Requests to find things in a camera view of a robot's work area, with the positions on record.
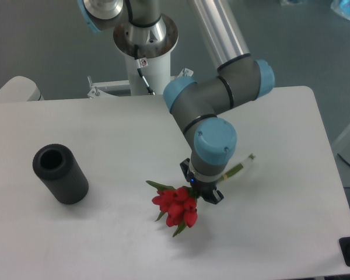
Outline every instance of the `white stand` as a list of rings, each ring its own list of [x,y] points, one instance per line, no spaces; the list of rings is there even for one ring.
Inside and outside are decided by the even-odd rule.
[[[350,123],[349,125],[341,132],[337,139],[332,144],[332,152],[336,157],[348,144],[350,143]]]
[[[12,78],[0,89],[0,103],[44,100],[36,84],[25,77]]]

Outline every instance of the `plastic bag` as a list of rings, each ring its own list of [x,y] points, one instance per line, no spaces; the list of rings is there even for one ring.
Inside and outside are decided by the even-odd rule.
[[[350,20],[350,0],[333,0],[331,8],[340,16]]]

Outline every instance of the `red tulip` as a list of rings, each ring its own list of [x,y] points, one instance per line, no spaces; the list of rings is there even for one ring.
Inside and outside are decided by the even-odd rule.
[[[171,203],[170,208],[169,208],[169,216],[172,219],[176,219],[179,216],[182,216],[184,213],[184,206],[182,203],[174,201]]]
[[[171,204],[175,199],[175,190],[164,190],[161,198],[168,204]]]
[[[185,201],[189,197],[188,190],[185,187],[176,189],[175,193],[175,200],[177,201]]]
[[[170,207],[169,204],[162,204],[162,205],[159,205],[159,210],[160,210],[161,212],[167,213],[168,210],[169,210],[169,207]]]
[[[153,197],[152,202],[155,205],[161,205],[161,204],[163,204],[163,199],[160,195],[158,195],[156,197]]]
[[[186,211],[184,213],[184,221],[189,228],[193,227],[197,221],[197,210],[195,209],[194,211]]]
[[[174,224],[174,220],[173,220],[170,216],[168,216],[167,219],[166,219],[166,225],[167,225],[169,228],[175,225],[175,224]]]
[[[179,215],[178,217],[175,217],[174,219],[173,219],[173,221],[174,221],[174,225],[178,225],[179,223],[181,223],[181,221],[184,219],[184,216],[183,215]]]
[[[193,197],[188,197],[188,199],[184,202],[184,209],[188,211],[194,211],[197,207],[196,199]]]

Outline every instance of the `metal bolt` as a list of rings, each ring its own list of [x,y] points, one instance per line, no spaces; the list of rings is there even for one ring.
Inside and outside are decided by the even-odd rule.
[[[94,87],[94,93],[96,96],[100,96],[100,92],[99,92],[97,86]]]
[[[187,68],[184,68],[184,69],[183,69],[183,76],[187,76],[188,72],[189,72],[188,69],[187,69]]]
[[[92,82],[91,76],[87,76],[87,80],[88,80],[89,88],[91,89],[93,87],[93,82]]]

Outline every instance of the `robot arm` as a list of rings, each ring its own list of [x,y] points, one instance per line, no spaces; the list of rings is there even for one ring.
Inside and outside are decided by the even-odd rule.
[[[180,77],[164,90],[166,104],[192,149],[181,169],[201,197],[213,204],[223,199],[216,189],[232,157],[236,131],[217,115],[272,90],[275,76],[262,60],[250,56],[230,7],[222,0],[188,0],[201,27],[219,76],[204,83]]]
[[[78,4],[93,32],[126,22],[148,27],[161,17],[159,0],[78,0]]]
[[[156,92],[163,92],[169,111],[192,149],[190,159],[180,165],[185,179],[204,200],[217,204],[223,195],[216,189],[216,182],[237,142],[233,126],[217,115],[267,94],[275,84],[267,62],[252,59],[227,1],[188,0],[219,74],[204,83],[196,83],[189,76],[169,83],[170,62],[155,62],[177,43],[177,29],[161,15],[159,0],[78,1],[90,27],[104,30],[117,26],[114,41],[130,61],[153,59],[148,67],[152,70],[146,70],[148,80],[159,89]],[[128,76],[131,94],[136,95],[143,88],[137,82],[142,77],[131,75],[133,72],[128,70]]]

